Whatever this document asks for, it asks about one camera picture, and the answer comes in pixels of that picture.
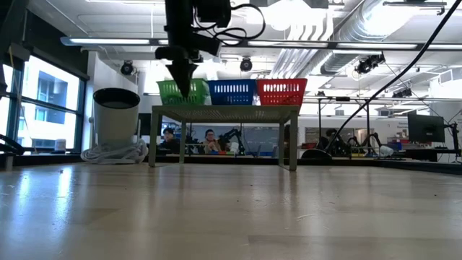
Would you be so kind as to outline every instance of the red basket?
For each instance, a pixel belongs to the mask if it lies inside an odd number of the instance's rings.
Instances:
[[[302,105],[307,79],[258,79],[262,105]]]

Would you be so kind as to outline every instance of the green basket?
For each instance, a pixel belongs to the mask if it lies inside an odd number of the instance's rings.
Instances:
[[[209,85],[205,79],[192,79],[189,96],[183,97],[174,80],[158,82],[163,105],[211,105]]]

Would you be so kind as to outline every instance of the blue basket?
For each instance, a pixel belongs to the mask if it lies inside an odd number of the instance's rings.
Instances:
[[[256,80],[211,80],[209,81],[212,105],[252,105],[256,96]]]

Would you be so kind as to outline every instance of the plastic basket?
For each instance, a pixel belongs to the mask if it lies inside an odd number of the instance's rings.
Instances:
[[[183,97],[174,80],[158,82],[163,105],[211,105],[207,81],[192,79],[189,96]]]
[[[307,79],[258,79],[262,105],[302,105]]]
[[[213,105],[252,105],[256,96],[254,79],[209,81]]]

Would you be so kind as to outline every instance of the wooden floor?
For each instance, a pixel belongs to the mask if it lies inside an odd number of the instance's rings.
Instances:
[[[384,168],[0,172],[0,259],[461,259],[462,178]]]

